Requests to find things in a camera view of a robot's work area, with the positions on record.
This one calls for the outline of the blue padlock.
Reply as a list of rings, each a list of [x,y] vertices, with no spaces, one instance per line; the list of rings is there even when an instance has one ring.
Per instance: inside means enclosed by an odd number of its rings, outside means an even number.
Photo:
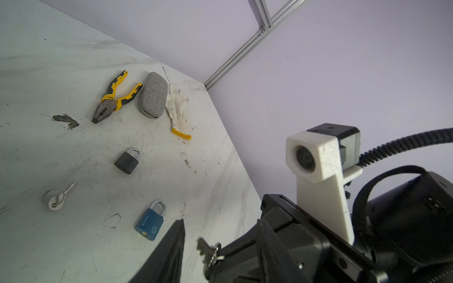
[[[162,207],[160,212],[154,210],[156,205],[160,205]],[[143,215],[138,220],[134,227],[135,231],[146,239],[154,241],[164,222],[165,213],[165,204],[161,200],[154,201],[154,203],[144,211]]]

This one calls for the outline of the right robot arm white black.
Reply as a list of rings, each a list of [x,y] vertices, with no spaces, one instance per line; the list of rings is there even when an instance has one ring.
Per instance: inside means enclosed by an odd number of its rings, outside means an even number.
[[[210,283],[450,283],[453,186],[418,166],[368,182],[348,244],[283,195],[265,195],[258,225],[205,264]]]

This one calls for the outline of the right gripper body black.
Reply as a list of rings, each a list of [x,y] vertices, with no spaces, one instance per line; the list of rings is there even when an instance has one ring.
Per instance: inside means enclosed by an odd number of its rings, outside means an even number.
[[[370,259],[283,195],[265,195],[258,224],[218,248],[210,283],[385,283]]]

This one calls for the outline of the small black padlock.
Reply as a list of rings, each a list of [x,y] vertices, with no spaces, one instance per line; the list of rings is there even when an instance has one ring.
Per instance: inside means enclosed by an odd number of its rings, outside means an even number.
[[[115,167],[123,173],[130,175],[139,164],[142,155],[136,148],[129,148],[114,162]]]

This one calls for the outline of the silver key bunch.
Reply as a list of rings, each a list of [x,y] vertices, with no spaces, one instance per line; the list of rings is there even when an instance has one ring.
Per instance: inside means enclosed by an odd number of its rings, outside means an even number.
[[[222,246],[219,242],[214,245],[209,245],[204,238],[198,238],[197,240],[197,250],[200,255],[204,257],[204,277],[209,281],[212,270],[215,266],[225,259],[223,255],[220,254]]]

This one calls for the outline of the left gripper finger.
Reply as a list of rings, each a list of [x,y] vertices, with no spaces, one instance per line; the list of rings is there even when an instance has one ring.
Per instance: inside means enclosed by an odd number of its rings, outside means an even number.
[[[184,220],[176,220],[130,283],[179,283],[185,244]]]

